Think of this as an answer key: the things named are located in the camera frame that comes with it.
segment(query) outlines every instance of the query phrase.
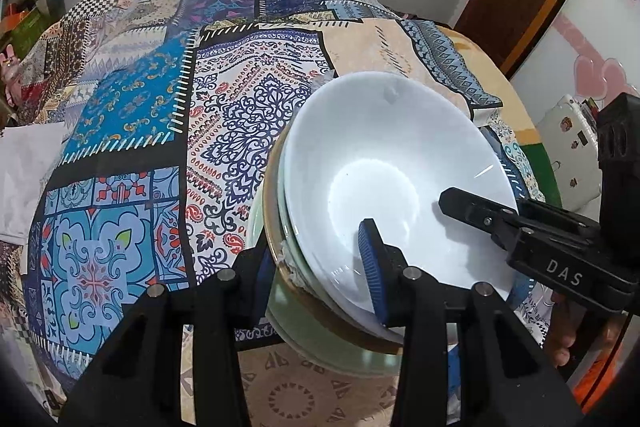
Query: pale green plate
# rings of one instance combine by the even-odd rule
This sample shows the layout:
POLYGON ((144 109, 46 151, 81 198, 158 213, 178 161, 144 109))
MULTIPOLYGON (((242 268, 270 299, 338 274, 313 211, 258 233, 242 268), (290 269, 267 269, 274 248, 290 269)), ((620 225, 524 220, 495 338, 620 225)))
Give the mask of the pale green plate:
MULTIPOLYGON (((247 224, 247 245, 252 247, 263 227, 262 186, 255 193, 247 224)), ((391 377, 400 371, 402 356, 368 351, 323 328, 290 295, 277 270, 271 286, 267 318, 281 338, 302 357, 336 373, 372 378, 391 377)))

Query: screw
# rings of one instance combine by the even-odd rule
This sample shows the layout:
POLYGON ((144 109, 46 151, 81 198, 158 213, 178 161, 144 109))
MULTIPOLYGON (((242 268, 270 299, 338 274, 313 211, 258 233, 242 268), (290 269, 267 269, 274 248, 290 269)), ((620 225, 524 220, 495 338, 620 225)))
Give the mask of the screw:
POLYGON ((415 281, 416 279, 420 279, 422 272, 420 268, 416 268, 415 266, 407 266, 404 270, 402 270, 402 275, 404 275, 407 279, 415 281))
POLYGON ((232 281, 236 277, 236 272, 232 268, 224 268, 216 273, 219 281, 232 281))
POLYGON ((162 286, 161 284, 152 284, 151 286, 149 286, 149 288, 146 289, 146 294, 149 295, 149 297, 159 297, 164 293, 164 286, 162 286))
POLYGON ((477 282, 474 284, 474 289, 482 296, 488 297, 494 292, 494 287, 488 282, 477 282))

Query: stack of bowls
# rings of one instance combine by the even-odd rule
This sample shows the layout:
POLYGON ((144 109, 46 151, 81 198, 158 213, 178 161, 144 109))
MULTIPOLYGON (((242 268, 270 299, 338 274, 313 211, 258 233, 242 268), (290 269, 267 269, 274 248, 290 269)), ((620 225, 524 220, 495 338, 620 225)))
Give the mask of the stack of bowls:
POLYGON ((381 72, 313 93, 271 150, 250 215, 252 239, 264 226, 278 267, 268 318, 280 336, 334 371, 398 372, 404 331, 377 320, 358 252, 366 217, 409 264, 460 287, 487 281, 505 298, 506 253, 441 213, 449 187, 516 207, 491 146, 444 97, 381 72))

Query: pink bunny toy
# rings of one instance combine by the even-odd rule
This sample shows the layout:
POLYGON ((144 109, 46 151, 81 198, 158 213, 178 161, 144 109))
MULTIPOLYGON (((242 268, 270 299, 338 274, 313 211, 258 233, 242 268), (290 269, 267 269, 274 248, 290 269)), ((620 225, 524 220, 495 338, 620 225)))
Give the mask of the pink bunny toy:
POLYGON ((6 85, 6 101, 12 107, 22 103, 22 85, 18 74, 19 65, 20 58, 15 56, 14 47, 9 44, 6 47, 6 57, 3 53, 0 53, 0 76, 2 76, 2 81, 6 85))

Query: patchwork tablecloth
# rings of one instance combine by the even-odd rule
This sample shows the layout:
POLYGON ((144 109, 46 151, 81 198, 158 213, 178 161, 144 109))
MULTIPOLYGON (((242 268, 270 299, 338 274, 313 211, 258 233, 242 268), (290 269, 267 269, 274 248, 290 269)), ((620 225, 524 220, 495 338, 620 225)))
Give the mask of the patchwork tablecloth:
MULTIPOLYGON (((22 67, 23 122, 65 121, 69 138, 28 249, 2 250, 0 297, 23 323, 29 367, 39 367, 33 387, 60 400, 124 304, 153 283, 180 289, 233 264, 268 152, 315 77, 389 71, 453 93, 514 194, 544 199, 523 150, 540 137, 491 60, 456 32, 402 20, 377 0, 83 0, 22 67)), ((533 285, 520 278, 511 299, 524 301, 519 312, 541 340, 548 319, 543 299, 527 298, 533 285)), ((266 320, 236 337, 251 348, 240 360, 255 425, 388 423, 394 379, 314 367, 274 347, 266 320), (278 411, 306 413, 275 411, 262 381, 289 404, 278 411), (318 398, 310 410, 295 398, 299 386, 318 398)), ((189 357, 183 413, 193 419, 189 357)))

